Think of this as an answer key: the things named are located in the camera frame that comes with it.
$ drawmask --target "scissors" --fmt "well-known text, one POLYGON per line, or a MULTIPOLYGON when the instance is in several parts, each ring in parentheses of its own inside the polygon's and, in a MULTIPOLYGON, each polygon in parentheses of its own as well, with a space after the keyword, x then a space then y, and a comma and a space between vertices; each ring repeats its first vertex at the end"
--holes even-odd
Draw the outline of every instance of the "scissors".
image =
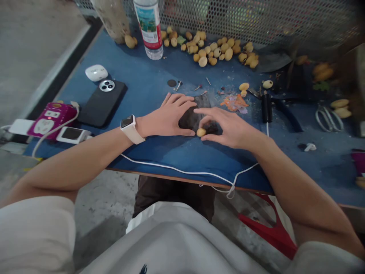
POLYGON ((331 131, 343 131, 343 122, 341 120, 341 118, 332 110, 328 110, 327 107, 321 106, 320 104, 318 104, 318 109, 316 111, 316 120, 319 124, 319 126, 327 132, 331 132, 331 131), (321 120, 319 119, 319 114, 322 115, 322 117, 324 118, 324 120, 326 121, 326 124, 328 127, 325 127, 321 120), (332 119, 332 116, 335 117, 337 119, 337 122, 340 126, 340 128, 337 127, 337 125, 335 124, 335 122, 332 119))

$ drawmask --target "bottle label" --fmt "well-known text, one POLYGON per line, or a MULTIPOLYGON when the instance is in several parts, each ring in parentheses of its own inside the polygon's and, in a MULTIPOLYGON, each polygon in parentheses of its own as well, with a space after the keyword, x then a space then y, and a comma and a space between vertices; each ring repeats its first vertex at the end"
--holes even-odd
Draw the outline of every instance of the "bottle label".
POLYGON ((144 45, 149 49, 159 49, 162 46, 162 37, 158 3, 149 7, 134 3, 134 8, 144 45))

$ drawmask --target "red chair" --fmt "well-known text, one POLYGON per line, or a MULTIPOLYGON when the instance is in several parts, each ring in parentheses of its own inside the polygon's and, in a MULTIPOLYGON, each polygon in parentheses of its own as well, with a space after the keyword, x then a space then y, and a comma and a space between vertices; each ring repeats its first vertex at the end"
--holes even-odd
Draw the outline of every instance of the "red chair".
POLYGON ((286 232, 284 226, 282 225, 278 212, 276 211, 276 207, 274 203, 270 200, 267 195, 256 194, 260 198, 267 201, 275 211, 276 215, 276 225, 273 228, 268 228, 250 218, 239 214, 238 217, 242 223, 248 226, 250 229, 255 231, 258 235, 264 238, 269 244, 283 253, 289 259, 293 259, 295 253, 297 252, 297 246, 291 240, 289 234, 286 232))

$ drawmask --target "white watch strap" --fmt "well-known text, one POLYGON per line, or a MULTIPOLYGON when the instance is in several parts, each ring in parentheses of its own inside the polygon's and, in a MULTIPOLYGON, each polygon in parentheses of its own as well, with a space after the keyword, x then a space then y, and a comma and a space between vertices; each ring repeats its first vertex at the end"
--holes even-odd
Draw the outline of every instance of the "white watch strap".
POLYGON ((136 145, 144 142, 146 139, 142 138, 134 125, 128 126, 123 129, 123 132, 127 137, 136 145))

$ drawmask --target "white shirt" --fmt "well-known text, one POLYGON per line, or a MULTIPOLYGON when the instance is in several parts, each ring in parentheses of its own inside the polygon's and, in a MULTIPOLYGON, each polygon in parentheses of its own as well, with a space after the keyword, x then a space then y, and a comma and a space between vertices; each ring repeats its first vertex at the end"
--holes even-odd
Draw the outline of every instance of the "white shirt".
MULTIPOLYGON (((0 209, 0 273, 73 273, 74 205, 57 196, 0 209)), ((158 202, 82 273, 267 273, 182 203, 158 202)), ((360 273, 364 262, 320 242, 303 244, 286 273, 360 273)))

